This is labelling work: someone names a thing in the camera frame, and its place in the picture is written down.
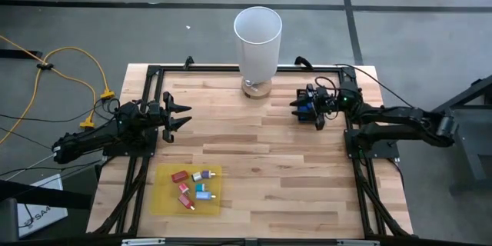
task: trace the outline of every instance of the cup base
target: cup base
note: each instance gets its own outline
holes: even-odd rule
[[[263,81],[259,84],[251,84],[244,79],[241,80],[241,88],[246,97],[251,99],[262,99],[269,96],[271,91],[271,80]]]

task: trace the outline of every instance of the butcher block tabletop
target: butcher block tabletop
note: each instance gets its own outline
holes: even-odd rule
[[[121,103],[141,98],[148,65],[128,65]],[[377,77],[374,67],[359,68]],[[331,73],[278,72],[272,78],[270,96],[254,100],[244,96],[239,72],[166,72],[162,91],[169,91],[176,104],[192,107],[175,117],[193,119],[175,133],[174,143],[159,136],[148,170],[138,236],[362,238],[354,169],[344,146],[343,113],[327,120],[322,131],[300,124],[291,114],[294,107],[289,103],[295,100],[296,89],[314,84],[317,76],[339,82]],[[359,71],[357,83],[365,102],[383,104],[377,83]],[[128,160],[115,158],[102,169],[88,231],[99,227],[120,200]],[[152,215],[155,169],[163,163],[222,166],[220,215]],[[396,168],[387,160],[374,160],[374,168],[382,202],[400,226],[411,232]],[[126,226],[133,204],[128,207]],[[368,209],[376,230],[371,204]]]

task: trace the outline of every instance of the cable clip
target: cable clip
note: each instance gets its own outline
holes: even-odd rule
[[[55,66],[53,64],[37,64],[36,67],[41,70],[51,70]]]

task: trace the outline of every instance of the yellow cable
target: yellow cable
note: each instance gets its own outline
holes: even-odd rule
[[[34,98],[36,98],[36,92],[38,91],[38,82],[39,82],[39,75],[41,75],[41,69],[38,69],[38,74],[36,74],[36,80],[35,80],[35,83],[34,83],[34,91],[32,92],[32,96],[31,96],[31,101],[29,102],[29,105],[25,108],[24,112],[22,112],[22,115],[21,115],[21,118],[24,118],[25,114],[28,113],[29,109],[31,108],[32,106],[32,102],[34,101]],[[1,140],[0,140],[0,144],[2,144],[5,139],[8,138],[8,136],[12,133],[12,131],[15,130],[15,128],[17,128],[17,125],[21,122],[21,119],[17,120],[17,122],[14,124],[14,126],[10,129],[10,132],[8,132]]]
[[[11,45],[14,45],[16,48],[19,48],[21,49],[24,53],[30,55],[31,57],[33,57],[34,59],[36,59],[38,62],[41,62],[43,65],[47,64],[47,60],[48,58],[53,55],[54,53],[57,53],[59,51],[62,51],[62,50],[67,50],[67,49],[71,49],[71,50],[76,50],[76,51],[79,51],[79,52],[82,52],[84,54],[86,54],[90,59],[92,59],[92,61],[95,62],[95,64],[99,67],[99,71],[101,72],[102,74],[102,78],[104,80],[104,83],[105,83],[105,93],[103,94],[103,96],[108,96],[109,97],[112,97],[114,96],[114,92],[113,91],[110,91],[109,90],[109,87],[108,87],[108,82],[106,81],[106,76],[105,76],[105,73],[104,73],[104,70],[102,69],[101,65],[99,64],[99,62],[91,55],[89,54],[88,52],[80,49],[80,48],[76,48],[76,47],[64,47],[64,48],[59,48],[59,49],[56,49],[54,51],[51,51],[49,52],[46,57],[44,58],[44,60],[41,60],[40,58],[36,57],[35,55],[33,55],[31,52],[25,50],[23,47],[21,47],[20,45],[17,45],[15,44],[14,42],[12,42],[11,40],[7,39],[6,37],[4,37],[3,35],[0,35],[0,38],[3,39],[4,41],[10,43]],[[56,69],[52,69],[52,71],[54,71],[56,74],[58,74],[59,76],[63,77],[63,78],[66,78],[68,80],[72,80],[72,81],[76,81],[80,84],[83,84],[85,86],[87,86],[88,88],[91,89],[92,91],[92,97],[93,97],[93,105],[95,105],[95,102],[96,102],[96,97],[95,97],[95,90],[92,86],[90,86],[90,84],[86,83],[85,81],[82,81],[82,80],[79,80],[77,78],[73,78],[73,77],[70,77],[70,76],[67,76],[67,75],[64,75],[62,74],[60,71],[56,70]],[[35,79],[35,86],[34,86],[34,91],[32,93],[32,96],[31,96],[31,101],[29,102],[28,106],[25,108],[24,112],[22,113],[21,115],[21,119],[17,120],[16,123],[14,124],[14,126],[10,129],[10,132],[8,132],[1,140],[0,140],[0,144],[2,144],[7,138],[8,136],[11,134],[12,131],[14,131],[18,124],[21,122],[22,118],[24,118],[24,116],[28,113],[29,109],[31,108],[32,106],[32,103],[34,102],[34,99],[36,97],[36,94],[38,92],[38,83],[39,83],[39,77],[41,76],[41,72],[42,70],[39,69],[38,70],[38,73],[36,74],[36,79]],[[92,124],[92,118],[94,116],[94,111],[91,111],[91,113],[89,114],[88,118],[85,120],[85,124]]]

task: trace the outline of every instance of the gray floor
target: gray floor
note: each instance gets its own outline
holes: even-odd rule
[[[91,0],[129,2],[343,4],[343,0]],[[352,0],[354,5],[492,5],[492,0]],[[91,52],[117,94],[130,62],[234,62],[232,22],[236,10],[0,7],[0,34],[44,53],[62,46]],[[344,12],[279,11],[284,20],[281,63],[303,55],[315,64],[354,64]],[[491,14],[355,12],[365,65],[414,105],[432,109],[492,73]],[[11,48],[0,42],[0,48]],[[57,68],[102,90],[97,68],[79,53],[52,59]],[[33,61],[2,60],[0,113],[20,115],[32,93]],[[384,92],[387,105],[399,105]],[[91,107],[91,94],[50,72],[42,75],[30,117],[70,118]],[[13,121],[2,119],[0,127]],[[78,122],[53,125],[23,122],[17,131],[50,145]],[[422,238],[492,244],[491,193],[451,197],[448,187],[464,165],[453,148],[399,142],[406,196],[415,234]],[[10,137],[0,147],[0,172],[32,164],[49,151]],[[80,163],[95,160],[85,157]],[[33,182],[48,171],[15,180]]]

